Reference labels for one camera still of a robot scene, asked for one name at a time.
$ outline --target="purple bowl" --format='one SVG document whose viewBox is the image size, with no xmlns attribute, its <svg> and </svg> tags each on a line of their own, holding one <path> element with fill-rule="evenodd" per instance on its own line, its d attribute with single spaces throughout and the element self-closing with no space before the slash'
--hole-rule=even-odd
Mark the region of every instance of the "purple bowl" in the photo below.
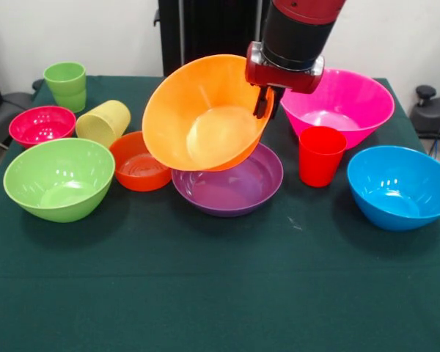
<svg viewBox="0 0 440 352">
<path fill-rule="evenodd" d="M 251 213 L 270 199 L 284 177 L 282 163 L 263 144 L 241 164 L 220 172 L 172 170 L 177 191 L 207 214 L 229 218 Z"/>
</svg>

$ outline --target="pink bowl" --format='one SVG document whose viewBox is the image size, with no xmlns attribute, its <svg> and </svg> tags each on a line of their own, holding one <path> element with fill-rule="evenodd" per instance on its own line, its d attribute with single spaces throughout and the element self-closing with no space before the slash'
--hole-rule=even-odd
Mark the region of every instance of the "pink bowl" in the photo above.
<svg viewBox="0 0 440 352">
<path fill-rule="evenodd" d="M 60 106 L 39 106 L 19 114 L 10 123 L 11 137 L 25 148 L 73 135 L 76 117 Z"/>
<path fill-rule="evenodd" d="M 355 147 L 395 112 L 390 92 L 377 81 L 346 70 L 326 69 L 312 94 L 286 90 L 281 101 L 293 130 L 328 126 L 342 132 L 346 149 Z"/>
</svg>

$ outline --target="plastic bowl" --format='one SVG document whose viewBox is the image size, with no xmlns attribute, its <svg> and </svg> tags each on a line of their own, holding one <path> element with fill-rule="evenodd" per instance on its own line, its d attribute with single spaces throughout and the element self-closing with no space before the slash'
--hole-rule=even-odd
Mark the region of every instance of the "plastic bowl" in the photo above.
<svg viewBox="0 0 440 352">
<path fill-rule="evenodd" d="M 115 162 L 107 148 L 88 139 L 42 143 L 7 167 L 4 188 L 23 209 L 45 220 L 71 222 L 90 214 L 106 195 Z"/>
<path fill-rule="evenodd" d="M 151 156 L 141 131 L 122 136 L 109 150 L 116 161 L 116 178 L 124 187 L 139 192 L 154 191 L 171 181 L 171 169 Z"/>
<path fill-rule="evenodd" d="M 342 132 L 346 149 L 355 147 L 395 112 L 390 92 L 377 81 L 346 70 L 326 69 L 312 94 L 286 90 L 281 100 L 297 136 L 310 126 Z"/>
<path fill-rule="evenodd" d="M 440 217 L 440 163 L 415 150 L 371 147 L 348 165 L 353 197 L 376 226 L 406 231 Z"/>
<path fill-rule="evenodd" d="M 221 171 L 239 165 L 259 143 L 271 116 L 252 113 L 259 88 L 245 79 L 246 58 L 213 55 L 182 66 L 160 84 L 142 120 L 147 149 L 169 168 Z"/>
<path fill-rule="evenodd" d="M 11 137 L 25 148 L 53 139 L 72 136 L 76 117 L 60 106 L 39 106 L 26 110 L 13 119 L 9 126 Z"/>
<path fill-rule="evenodd" d="M 222 172 L 172 171 L 173 184 L 184 198 L 220 217 L 251 213 L 277 192 L 283 176 L 279 158 L 263 144 L 243 163 Z"/>
</svg>

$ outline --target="red cup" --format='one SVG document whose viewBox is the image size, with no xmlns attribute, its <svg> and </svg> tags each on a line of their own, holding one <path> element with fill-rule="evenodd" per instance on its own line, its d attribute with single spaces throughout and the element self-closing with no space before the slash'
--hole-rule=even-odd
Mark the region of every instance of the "red cup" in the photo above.
<svg viewBox="0 0 440 352">
<path fill-rule="evenodd" d="M 344 135 L 330 127 L 313 126 L 301 132 L 299 141 L 300 179 L 311 187 L 330 184 L 347 146 Z"/>
</svg>

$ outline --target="table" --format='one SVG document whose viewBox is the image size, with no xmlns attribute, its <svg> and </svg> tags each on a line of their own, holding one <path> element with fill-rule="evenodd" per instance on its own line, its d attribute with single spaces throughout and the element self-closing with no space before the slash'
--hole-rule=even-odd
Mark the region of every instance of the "table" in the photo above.
<svg viewBox="0 0 440 352">
<path fill-rule="evenodd" d="M 380 80 L 389 87 L 388 81 Z M 161 78 L 88 78 L 87 108 L 132 113 Z M 47 87 L 36 106 L 54 103 Z M 328 188 L 298 180 L 283 110 L 263 143 L 282 159 L 276 196 L 254 213 L 200 213 L 170 184 L 130 192 L 115 180 L 89 217 L 35 218 L 9 200 L 0 168 L 0 351 L 440 351 L 440 220 L 384 232 L 359 212 L 345 167 L 375 144 L 421 145 L 399 103 L 345 154 Z"/>
</svg>

